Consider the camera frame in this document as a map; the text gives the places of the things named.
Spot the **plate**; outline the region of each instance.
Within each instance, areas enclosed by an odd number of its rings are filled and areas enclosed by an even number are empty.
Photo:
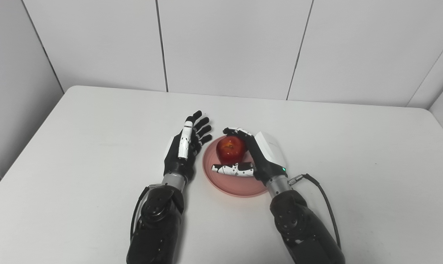
[[[205,172],[208,181],[216,189],[234,197],[256,197],[267,192],[267,188],[263,183],[254,177],[225,175],[211,170],[213,164],[221,164],[217,157],[216,148],[218,142],[224,137],[212,141],[203,154],[203,172]],[[249,152],[246,153],[243,162],[252,162]]]

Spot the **table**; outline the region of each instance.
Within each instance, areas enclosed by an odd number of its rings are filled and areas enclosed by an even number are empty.
[[[214,137],[268,132],[290,177],[320,181],[347,263],[443,263],[443,129],[426,110],[72,87],[0,182],[0,264],[124,263],[136,199],[199,109]],[[221,193],[201,156],[196,170],[177,263],[292,263],[268,194]],[[295,189],[332,232],[320,192]]]

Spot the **red apple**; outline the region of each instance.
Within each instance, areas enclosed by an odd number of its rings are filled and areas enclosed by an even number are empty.
[[[217,156],[222,165],[242,162],[246,154],[246,144],[235,136],[227,136],[217,144]]]

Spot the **robotic arm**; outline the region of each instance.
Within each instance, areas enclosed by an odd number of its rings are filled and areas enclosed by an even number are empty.
[[[201,116],[202,112],[197,111],[187,117],[181,132],[169,142],[163,182],[146,187],[139,197],[132,217],[127,264],[173,263],[184,212],[182,190],[193,179],[195,157],[211,140],[211,126],[207,125],[210,119],[197,122]]]
[[[322,221],[308,208],[305,199],[290,186],[286,163],[275,139],[262,132],[253,136],[241,128],[227,127],[223,133],[239,137],[246,143],[254,161],[254,177],[267,187],[272,197],[270,212],[293,261],[297,264],[345,264],[338,236],[336,243]],[[303,176],[319,186],[308,174]]]

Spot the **black robotic finger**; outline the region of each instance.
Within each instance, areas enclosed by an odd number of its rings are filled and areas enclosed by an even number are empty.
[[[208,124],[208,122],[210,122],[210,119],[208,117],[204,117],[203,119],[201,119],[198,123],[196,123],[193,128],[196,131],[199,131],[204,125]]]
[[[207,125],[197,132],[197,136],[201,139],[206,133],[210,131],[211,131],[211,125]]]
[[[195,112],[193,115],[193,120],[197,120],[202,116],[202,111],[198,110],[197,112]]]
[[[200,139],[200,145],[203,145],[203,144],[209,142],[212,138],[213,137],[210,134],[206,135],[205,137]]]

